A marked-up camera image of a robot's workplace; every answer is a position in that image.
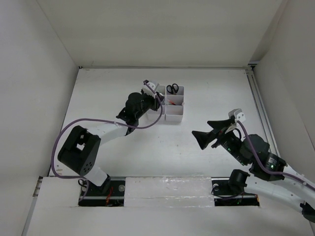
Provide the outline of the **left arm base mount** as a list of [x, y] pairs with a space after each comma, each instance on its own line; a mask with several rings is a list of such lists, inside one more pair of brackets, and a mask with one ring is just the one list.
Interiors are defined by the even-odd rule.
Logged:
[[105, 190], [101, 190], [93, 183], [85, 180], [78, 181], [81, 192], [78, 200], [80, 207], [123, 207], [125, 201], [126, 178], [113, 177], [106, 184]]

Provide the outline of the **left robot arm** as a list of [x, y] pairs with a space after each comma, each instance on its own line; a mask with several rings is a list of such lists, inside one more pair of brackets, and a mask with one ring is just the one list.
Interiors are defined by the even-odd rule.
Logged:
[[116, 116], [123, 123], [105, 122], [92, 129], [75, 126], [61, 147], [57, 159], [89, 181], [93, 190], [104, 195], [110, 188], [110, 176], [95, 164], [99, 148], [118, 137], [131, 134], [139, 125], [139, 119], [149, 110], [160, 109], [164, 96], [154, 96], [144, 91], [128, 96], [125, 107]]

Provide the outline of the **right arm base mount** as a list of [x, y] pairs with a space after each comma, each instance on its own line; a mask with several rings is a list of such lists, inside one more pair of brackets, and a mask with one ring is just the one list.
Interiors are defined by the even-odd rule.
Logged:
[[256, 194], [246, 193], [246, 180], [250, 175], [242, 170], [233, 170], [230, 177], [214, 177], [211, 194], [214, 196], [216, 207], [259, 207], [259, 199]]

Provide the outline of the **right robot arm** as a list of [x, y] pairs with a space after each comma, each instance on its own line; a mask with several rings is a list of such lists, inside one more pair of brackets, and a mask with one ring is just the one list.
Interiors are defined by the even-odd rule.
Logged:
[[210, 132], [192, 131], [200, 148], [224, 148], [246, 171], [234, 169], [227, 180], [212, 182], [215, 202], [238, 205], [245, 195], [264, 196], [285, 204], [315, 221], [315, 185], [295, 172], [287, 162], [269, 151], [257, 134], [248, 134], [235, 117], [208, 121]]

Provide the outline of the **black handled scissors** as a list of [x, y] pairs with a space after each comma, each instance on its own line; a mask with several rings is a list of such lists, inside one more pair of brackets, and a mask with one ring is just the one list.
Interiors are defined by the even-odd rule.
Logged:
[[167, 85], [166, 86], [166, 91], [169, 94], [176, 95], [177, 92], [179, 91], [179, 86], [176, 83], [173, 83], [171, 85]]

